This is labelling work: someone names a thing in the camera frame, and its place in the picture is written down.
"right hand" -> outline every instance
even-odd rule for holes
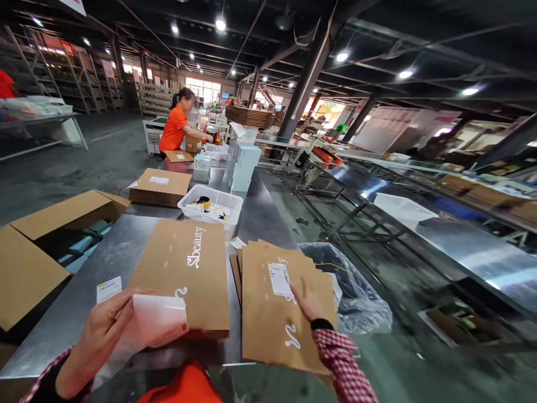
[[[302,310],[302,313],[304,314],[308,322],[311,323],[315,319],[326,319],[322,310],[321,301],[319,300],[319,297],[317,296],[315,290],[313,290],[308,284],[306,284],[306,280],[304,280],[304,277],[301,277],[300,281],[302,282],[302,287],[300,287],[301,292],[297,290],[292,284],[291,290],[293,290],[296,302],[298,303],[298,306]]]

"left hand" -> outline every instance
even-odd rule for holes
[[[74,398],[108,361],[134,317],[133,294],[152,292],[141,288],[125,290],[91,310],[80,339],[56,378],[58,396],[65,400]]]

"ponytail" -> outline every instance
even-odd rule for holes
[[[187,88],[187,87],[181,88],[181,90],[178,93],[173,94],[172,106],[170,107],[170,110],[175,108],[177,106],[177,103],[180,102],[183,98],[185,98],[187,101],[190,101],[191,99],[195,97],[196,95],[190,88]]]

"black wristband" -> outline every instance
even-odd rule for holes
[[[312,330],[317,330],[317,329],[334,330],[334,327],[326,319],[320,318],[320,319],[314,319],[312,321]]]

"clear plastic bag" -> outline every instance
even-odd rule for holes
[[[319,270],[336,275],[343,296],[337,308],[338,330],[348,336],[392,331],[392,310],[337,248],[325,242],[301,243],[302,253]]]

